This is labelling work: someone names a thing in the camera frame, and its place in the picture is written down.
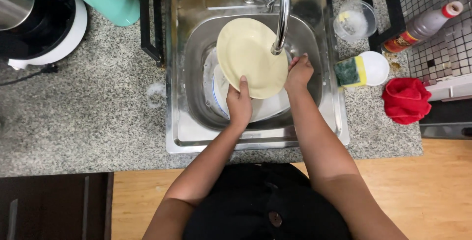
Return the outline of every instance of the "sponge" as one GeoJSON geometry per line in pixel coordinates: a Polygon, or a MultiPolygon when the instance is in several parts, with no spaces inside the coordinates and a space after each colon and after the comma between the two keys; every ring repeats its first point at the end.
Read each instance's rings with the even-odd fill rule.
{"type": "Polygon", "coordinates": [[[338,84],[344,87],[362,86],[367,82],[364,60],[361,56],[340,61],[334,65],[338,84]]]}

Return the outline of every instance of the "bottle label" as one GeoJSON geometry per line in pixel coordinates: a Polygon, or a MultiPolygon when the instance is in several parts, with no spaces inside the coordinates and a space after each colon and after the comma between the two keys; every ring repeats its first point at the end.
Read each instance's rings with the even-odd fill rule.
{"type": "Polygon", "coordinates": [[[401,33],[400,35],[386,41],[384,43],[384,47],[393,53],[400,52],[402,50],[407,49],[412,44],[418,42],[419,40],[410,36],[408,31],[401,33]]]}

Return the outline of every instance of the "granite countertop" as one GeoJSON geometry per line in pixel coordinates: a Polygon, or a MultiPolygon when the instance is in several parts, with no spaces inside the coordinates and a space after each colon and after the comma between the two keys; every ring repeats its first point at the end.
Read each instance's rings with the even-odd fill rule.
{"type": "MultiPolygon", "coordinates": [[[[333,0],[334,13],[348,0],[333,0]]],[[[385,0],[374,0],[380,28],[385,0]]],[[[197,154],[170,155],[165,145],[165,70],[140,49],[139,22],[120,28],[89,9],[89,30],[58,62],[60,72],[0,87],[0,177],[183,168],[197,154]]],[[[338,39],[340,59],[369,49],[367,40],[338,39]]],[[[405,54],[389,78],[409,76],[405,54]]],[[[38,71],[0,64],[0,81],[38,71]]],[[[383,111],[383,86],[346,91],[354,159],[422,154],[418,123],[395,124],[383,111]]],[[[236,151],[238,162],[301,162],[298,148],[236,151]]]]}

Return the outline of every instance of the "hand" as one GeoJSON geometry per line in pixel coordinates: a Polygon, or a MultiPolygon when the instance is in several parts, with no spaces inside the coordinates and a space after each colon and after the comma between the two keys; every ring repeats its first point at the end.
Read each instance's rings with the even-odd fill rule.
{"type": "Polygon", "coordinates": [[[288,77],[285,82],[285,90],[291,88],[306,88],[308,81],[313,75],[313,66],[308,60],[308,54],[304,53],[301,57],[294,57],[288,66],[288,77]]]}
{"type": "Polygon", "coordinates": [[[252,116],[252,104],[249,97],[249,87],[246,76],[241,76],[239,80],[238,92],[232,85],[229,85],[226,104],[229,110],[229,124],[241,131],[246,129],[252,116]]]}

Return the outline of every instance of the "black shirt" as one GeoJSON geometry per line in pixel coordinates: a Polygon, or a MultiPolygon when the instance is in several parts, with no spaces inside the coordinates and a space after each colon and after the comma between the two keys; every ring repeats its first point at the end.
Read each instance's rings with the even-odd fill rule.
{"type": "Polygon", "coordinates": [[[290,164],[226,166],[195,208],[185,240],[347,240],[341,214],[290,164]]]}

